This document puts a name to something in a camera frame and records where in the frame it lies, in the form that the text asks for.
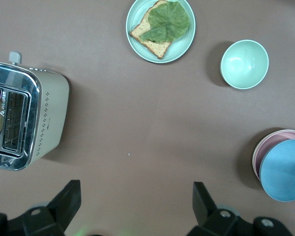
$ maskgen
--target silver toaster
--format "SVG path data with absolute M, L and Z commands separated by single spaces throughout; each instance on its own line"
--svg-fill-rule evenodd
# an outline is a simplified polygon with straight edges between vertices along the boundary
M 69 84 L 45 68 L 0 62 L 0 169 L 18 171 L 44 156 L 60 142 Z

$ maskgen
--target bread slice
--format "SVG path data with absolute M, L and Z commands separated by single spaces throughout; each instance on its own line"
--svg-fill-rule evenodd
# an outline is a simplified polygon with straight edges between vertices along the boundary
M 162 59 L 168 50 L 168 47 L 172 42 L 155 43 L 150 40 L 141 41 L 140 36 L 150 30 L 150 24 L 148 22 L 149 12 L 157 8 L 159 5 L 166 3 L 166 0 L 157 1 L 152 7 L 150 7 L 144 14 L 141 22 L 130 32 L 130 35 L 134 37 L 139 43 L 145 46 L 151 53 L 157 56 L 158 59 Z

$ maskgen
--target plate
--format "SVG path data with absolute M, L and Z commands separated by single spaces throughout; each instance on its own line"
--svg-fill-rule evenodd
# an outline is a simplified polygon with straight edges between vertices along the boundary
M 133 50 L 143 59 L 154 63 L 168 63 L 180 58 L 190 47 L 196 32 L 196 20 L 193 11 L 186 0 L 178 1 L 189 16 L 190 26 L 187 32 L 175 40 L 168 48 L 162 59 L 152 54 L 145 46 L 129 35 L 129 33 L 141 22 L 146 11 L 154 5 L 156 0 L 136 0 L 131 6 L 126 20 L 126 34 Z
M 295 139 L 275 145 L 264 157 L 260 180 L 265 192 L 275 200 L 295 200 Z
M 252 166 L 258 179 L 260 179 L 260 165 L 266 153 L 278 143 L 292 139 L 295 139 L 295 130 L 284 129 L 265 136 L 257 144 L 252 156 Z

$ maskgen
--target toaster lever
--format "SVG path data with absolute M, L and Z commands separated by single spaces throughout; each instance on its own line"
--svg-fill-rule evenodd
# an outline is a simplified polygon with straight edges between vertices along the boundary
M 13 65 L 18 65 L 22 63 L 22 54 L 17 51 L 11 51 L 9 54 L 9 61 L 12 62 Z

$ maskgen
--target screw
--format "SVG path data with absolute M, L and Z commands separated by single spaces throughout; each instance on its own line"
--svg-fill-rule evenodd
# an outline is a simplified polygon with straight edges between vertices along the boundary
M 221 216 L 226 217 L 226 218 L 231 217 L 231 214 L 226 210 L 221 211 L 220 214 L 221 214 Z
M 262 219 L 261 223 L 266 227 L 273 227 L 274 226 L 273 222 L 268 219 Z
M 40 213 L 40 209 L 35 209 L 31 211 L 31 215 L 38 215 Z

